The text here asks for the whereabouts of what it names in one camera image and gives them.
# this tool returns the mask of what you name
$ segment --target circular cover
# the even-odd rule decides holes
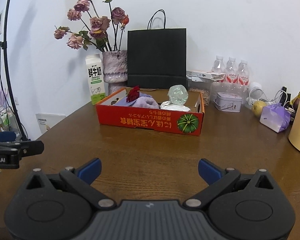
[[[57,190],[47,192],[43,188],[15,197],[5,213],[10,233],[22,240],[71,239],[90,218],[90,205],[83,198]]]
[[[238,240],[281,239],[295,221],[288,200],[269,189],[222,195],[212,201],[208,213],[220,232]]]

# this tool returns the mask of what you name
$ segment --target textured flower vase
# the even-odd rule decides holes
[[[111,84],[108,92],[112,94],[128,80],[127,51],[106,51],[102,56],[104,81]]]

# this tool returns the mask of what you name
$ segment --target crumpled plastic bottle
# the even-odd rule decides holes
[[[170,87],[168,96],[172,103],[179,106],[183,106],[189,97],[188,92],[183,85],[175,85]]]

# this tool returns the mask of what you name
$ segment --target triangular cutout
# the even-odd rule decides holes
[[[42,187],[42,183],[41,183],[40,176],[34,175],[31,181],[29,182],[27,189],[34,189],[34,188],[41,188],[41,187]]]
[[[259,188],[267,188],[267,189],[273,189],[273,186],[271,185],[270,181],[268,180],[267,176],[260,176],[256,187]]]

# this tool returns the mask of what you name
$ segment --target gray ribbed panel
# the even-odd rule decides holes
[[[89,228],[74,240],[226,240],[199,211],[178,201],[123,201],[99,212]]]

